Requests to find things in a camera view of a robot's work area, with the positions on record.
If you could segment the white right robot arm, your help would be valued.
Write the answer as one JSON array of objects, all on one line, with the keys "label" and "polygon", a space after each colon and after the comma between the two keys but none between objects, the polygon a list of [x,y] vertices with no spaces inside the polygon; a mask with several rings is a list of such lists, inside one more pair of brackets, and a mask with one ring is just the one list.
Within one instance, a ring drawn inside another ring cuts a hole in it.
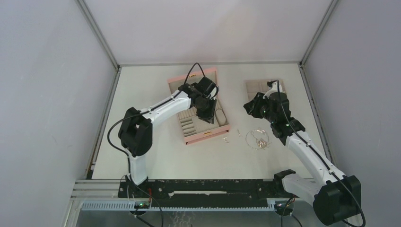
[{"label": "white right robot arm", "polygon": [[291,116],[285,93],[266,96],[258,92],[243,107],[248,115],[267,120],[273,135],[299,158],[313,177],[310,182],[291,169],[281,171],[274,175],[276,195],[285,197],[290,193],[304,200],[326,226],[340,221],[349,225],[347,219],[356,215],[361,215],[362,226],[366,225],[360,181],[354,175],[346,176],[314,146],[305,127]]}]

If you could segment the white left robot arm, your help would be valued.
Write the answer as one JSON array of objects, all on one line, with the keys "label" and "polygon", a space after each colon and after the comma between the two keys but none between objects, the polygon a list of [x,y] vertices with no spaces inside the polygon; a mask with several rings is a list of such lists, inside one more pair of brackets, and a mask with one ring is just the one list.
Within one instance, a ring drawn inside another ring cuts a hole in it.
[{"label": "white left robot arm", "polygon": [[217,104],[218,86],[209,78],[202,77],[199,82],[184,83],[170,97],[147,109],[130,108],[126,111],[118,131],[118,138],[128,155],[130,192],[136,197],[144,196],[148,191],[145,182],[145,154],[153,143],[153,129],[173,115],[196,108],[196,116],[206,122],[214,123]]}]

